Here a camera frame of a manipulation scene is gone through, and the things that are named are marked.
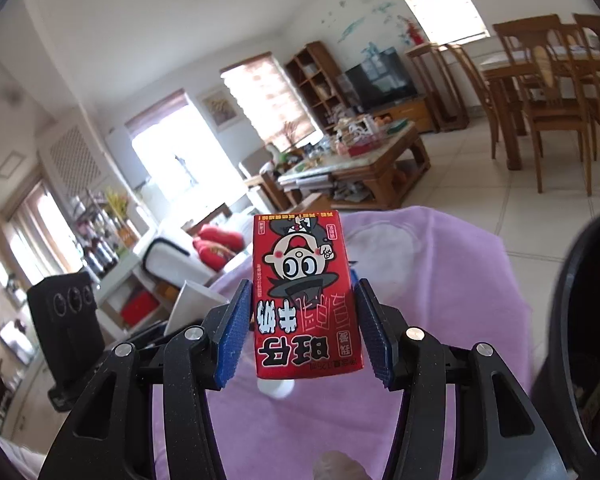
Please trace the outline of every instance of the cartoon boy illustration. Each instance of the cartoon boy illustration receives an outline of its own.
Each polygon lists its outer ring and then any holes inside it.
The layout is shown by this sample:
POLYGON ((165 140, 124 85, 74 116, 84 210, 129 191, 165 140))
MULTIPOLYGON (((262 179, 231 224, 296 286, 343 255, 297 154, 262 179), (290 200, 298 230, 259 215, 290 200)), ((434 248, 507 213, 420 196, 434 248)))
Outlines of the cartoon boy illustration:
POLYGON ((272 220, 269 226, 281 237, 264 257, 280 278, 271 280, 270 297, 288 298, 300 308, 316 308, 323 288, 338 279, 334 272, 326 272, 327 262, 336 257, 327 232, 317 218, 298 216, 272 220))

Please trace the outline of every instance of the pink blanket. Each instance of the pink blanket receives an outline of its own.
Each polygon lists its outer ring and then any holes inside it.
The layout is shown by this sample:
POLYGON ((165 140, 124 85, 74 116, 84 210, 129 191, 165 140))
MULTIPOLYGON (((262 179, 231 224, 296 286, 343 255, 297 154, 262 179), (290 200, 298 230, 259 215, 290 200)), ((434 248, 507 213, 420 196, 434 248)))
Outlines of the pink blanket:
MULTIPOLYGON (((530 386, 530 309, 520 297, 501 240, 457 218, 412 207, 343 215, 347 256, 368 278, 381 303, 401 310, 410 325, 440 342, 471 348, 495 346, 526 389, 530 386)), ((212 287, 230 298, 251 261, 212 287)), ((235 377, 208 402, 229 479, 304 480, 327 450, 358 460, 382 478, 394 437, 400 392, 389 393, 365 368, 349 375, 296 381, 286 399, 256 387, 253 339, 245 342, 235 377)), ((451 476, 454 402, 447 396, 441 479, 451 476)), ((154 449, 158 480, 168 478, 162 392, 154 395, 154 449)))

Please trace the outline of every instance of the tv stand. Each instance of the tv stand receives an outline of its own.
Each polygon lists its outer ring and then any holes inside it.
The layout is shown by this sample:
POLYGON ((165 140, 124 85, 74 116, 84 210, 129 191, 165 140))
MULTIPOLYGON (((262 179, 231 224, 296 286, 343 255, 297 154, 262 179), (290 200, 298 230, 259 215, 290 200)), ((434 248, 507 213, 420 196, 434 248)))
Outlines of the tv stand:
POLYGON ((387 103, 384 106, 369 110, 369 113, 375 118, 391 117, 392 121, 409 119, 415 123, 416 129, 420 134, 431 131, 438 133, 440 127, 433 119, 429 109, 427 98, 418 96, 387 103))

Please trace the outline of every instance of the blue gripper pad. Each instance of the blue gripper pad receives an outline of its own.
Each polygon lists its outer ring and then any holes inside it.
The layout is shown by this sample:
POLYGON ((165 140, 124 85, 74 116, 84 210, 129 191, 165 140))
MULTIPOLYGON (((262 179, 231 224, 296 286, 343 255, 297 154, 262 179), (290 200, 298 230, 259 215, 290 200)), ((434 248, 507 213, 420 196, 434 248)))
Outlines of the blue gripper pad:
POLYGON ((214 379, 220 388, 224 388, 235 374, 238 366, 238 359, 244 339, 249 330, 249 320, 251 318, 251 289, 253 284, 248 280, 242 280, 240 287, 234 294, 229 307, 226 311, 228 320, 223 319, 221 326, 220 341, 218 342, 218 364, 214 379))
POLYGON ((349 275, 351 277, 351 286, 356 286, 360 280, 358 273, 352 267, 349 267, 349 275))
POLYGON ((385 388, 394 382, 394 364, 392 345, 385 332, 380 314, 375 304, 378 304, 367 280, 356 283, 353 289, 358 311, 358 324, 362 339, 365 341, 374 374, 382 381, 385 388))

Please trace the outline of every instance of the ceiling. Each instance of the ceiling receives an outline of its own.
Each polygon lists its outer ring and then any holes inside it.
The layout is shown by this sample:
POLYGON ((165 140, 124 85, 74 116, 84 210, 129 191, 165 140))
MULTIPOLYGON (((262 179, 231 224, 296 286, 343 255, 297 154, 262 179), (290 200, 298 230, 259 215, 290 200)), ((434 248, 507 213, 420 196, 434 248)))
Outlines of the ceiling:
POLYGON ((179 66, 282 28, 310 0, 27 0, 78 98, 110 108, 179 66))
POLYGON ((10 103, 5 98, 5 91, 17 92, 19 88, 20 86, 0 64, 0 165, 12 151, 25 157, 8 179, 0 178, 0 208, 38 163, 34 134, 51 120, 51 117, 25 93, 16 103, 10 103))

